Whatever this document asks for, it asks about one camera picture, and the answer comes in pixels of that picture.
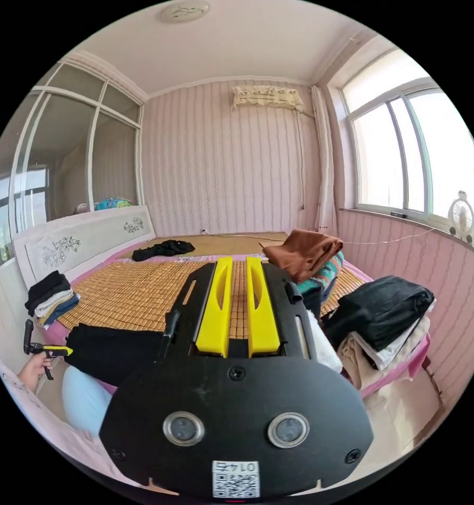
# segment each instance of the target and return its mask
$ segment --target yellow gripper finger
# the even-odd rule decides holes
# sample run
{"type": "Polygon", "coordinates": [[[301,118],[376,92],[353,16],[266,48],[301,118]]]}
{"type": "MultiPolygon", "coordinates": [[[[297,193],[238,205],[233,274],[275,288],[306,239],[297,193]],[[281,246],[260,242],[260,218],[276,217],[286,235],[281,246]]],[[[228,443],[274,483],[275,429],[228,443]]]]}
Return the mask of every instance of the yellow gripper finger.
{"type": "Polygon", "coordinates": [[[200,331],[196,339],[199,352],[228,356],[231,311],[232,259],[217,260],[200,331]]]}
{"type": "Polygon", "coordinates": [[[279,350],[279,332],[260,258],[247,258],[247,317],[249,358],[279,350]]]}

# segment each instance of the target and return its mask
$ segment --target sticker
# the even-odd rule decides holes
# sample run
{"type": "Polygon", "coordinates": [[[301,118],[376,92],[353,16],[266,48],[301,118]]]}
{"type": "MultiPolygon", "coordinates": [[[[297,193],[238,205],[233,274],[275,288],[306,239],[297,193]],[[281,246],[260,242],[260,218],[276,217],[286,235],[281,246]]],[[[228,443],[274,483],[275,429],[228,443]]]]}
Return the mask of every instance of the sticker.
{"type": "Polygon", "coordinates": [[[259,498],[257,461],[213,461],[214,498],[259,498]]]}

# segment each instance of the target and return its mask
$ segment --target small fan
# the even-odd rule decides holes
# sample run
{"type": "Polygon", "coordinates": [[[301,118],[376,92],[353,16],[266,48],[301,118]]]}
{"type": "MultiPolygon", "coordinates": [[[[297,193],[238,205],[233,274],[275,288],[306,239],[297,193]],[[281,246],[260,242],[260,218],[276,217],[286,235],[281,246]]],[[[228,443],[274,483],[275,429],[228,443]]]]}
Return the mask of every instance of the small fan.
{"type": "Polygon", "coordinates": [[[451,235],[457,235],[471,244],[474,234],[474,213],[464,191],[458,192],[458,198],[452,202],[449,208],[448,217],[451,235]]]}

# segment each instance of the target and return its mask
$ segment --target black clothing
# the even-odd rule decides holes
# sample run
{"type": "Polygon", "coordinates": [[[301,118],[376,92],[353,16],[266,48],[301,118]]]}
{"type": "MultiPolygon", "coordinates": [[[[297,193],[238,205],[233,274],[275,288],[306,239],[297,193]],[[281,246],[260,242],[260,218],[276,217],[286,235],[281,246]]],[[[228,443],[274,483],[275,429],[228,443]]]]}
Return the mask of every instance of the black clothing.
{"type": "Polygon", "coordinates": [[[162,336],[160,331],[79,324],[67,337],[66,345],[74,352],[65,361],[95,379],[119,387],[143,361],[157,356],[162,336]]]}
{"type": "Polygon", "coordinates": [[[322,291],[322,286],[319,286],[303,294],[305,308],[314,314],[316,320],[319,320],[321,314],[322,291]]]}
{"type": "Polygon", "coordinates": [[[70,283],[63,274],[60,275],[58,271],[53,272],[53,274],[57,275],[52,276],[49,281],[46,281],[52,275],[49,274],[46,278],[28,290],[28,301],[25,303],[25,307],[28,309],[30,317],[33,317],[35,309],[40,304],[48,301],[51,296],[61,291],[68,291],[70,289],[70,283]]]}
{"type": "Polygon", "coordinates": [[[146,249],[137,249],[133,251],[133,261],[144,261],[153,256],[175,256],[176,254],[186,254],[194,251],[193,244],[182,240],[166,240],[161,244],[147,247],[146,249]]]}
{"type": "Polygon", "coordinates": [[[323,317],[322,328],[336,350],[348,333],[356,331],[378,352],[421,319],[434,299],[424,286],[392,275],[382,277],[343,296],[339,308],[323,317]]]}

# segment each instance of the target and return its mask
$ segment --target light blue pants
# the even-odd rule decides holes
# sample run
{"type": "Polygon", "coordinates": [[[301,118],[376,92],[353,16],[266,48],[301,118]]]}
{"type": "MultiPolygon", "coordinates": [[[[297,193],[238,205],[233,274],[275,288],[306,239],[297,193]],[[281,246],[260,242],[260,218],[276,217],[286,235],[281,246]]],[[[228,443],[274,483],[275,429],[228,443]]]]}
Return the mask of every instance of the light blue pants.
{"type": "Polygon", "coordinates": [[[62,399],[70,426],[98,437],[112,395],[93,377],[69,366],[63,376],[62,399]]]}

